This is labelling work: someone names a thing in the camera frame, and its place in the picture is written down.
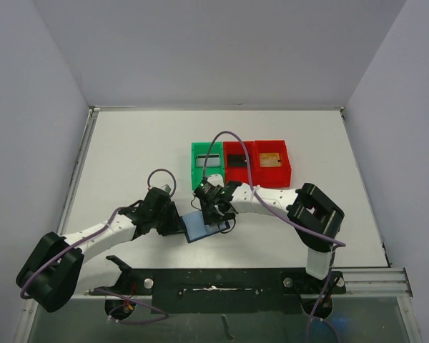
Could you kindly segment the blue leather card holder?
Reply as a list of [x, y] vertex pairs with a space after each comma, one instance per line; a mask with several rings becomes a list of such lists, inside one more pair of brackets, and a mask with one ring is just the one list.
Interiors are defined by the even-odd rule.
[[228, 233], [231, 225], [228, 221], [220, 224], [205, 224], [201, 211], [194, 211], [181, 217], [185, 225], [188, 243], [196, 242], [218, 233]]

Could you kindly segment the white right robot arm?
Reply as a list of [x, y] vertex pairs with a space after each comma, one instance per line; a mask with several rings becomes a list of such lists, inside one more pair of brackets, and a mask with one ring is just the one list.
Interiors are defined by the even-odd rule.
[[268, 189], [242, 182], [214, 185], [203, 179], [194, 190], [207, 224], [236, 219], [238, 214], [275, 216], [291, 225], [308, 248], [304, 283], [321, 292], [330, 283], [332, 252], [345, 244], [336, 240], [343, 210], [311, 183], [299, 189]]

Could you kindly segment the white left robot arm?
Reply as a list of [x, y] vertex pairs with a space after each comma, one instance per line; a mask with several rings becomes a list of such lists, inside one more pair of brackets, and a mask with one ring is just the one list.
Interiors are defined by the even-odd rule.
[[156, 187], [143, 200], [116, 208], [105, 222], [72, 234], [45, 234], [16, 277], [20, 297], [47, 312], [59, 310], [75, 294], [84, 264], [152, 229], [163, 237], [187, 231], [170, 194]]

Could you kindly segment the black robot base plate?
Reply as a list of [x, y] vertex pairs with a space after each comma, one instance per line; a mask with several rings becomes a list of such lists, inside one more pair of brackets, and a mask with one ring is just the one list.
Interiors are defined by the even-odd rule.
[[308, 275], [303, 268], [134, 269], [109, 255], [120, 275], [107, 290], [148, 300], [153, 312], [168, 314], [254, 314], [310, 311], [318, 296], [324, 314], [332, 296], [346, 293], [342, 272], [329, 280]]

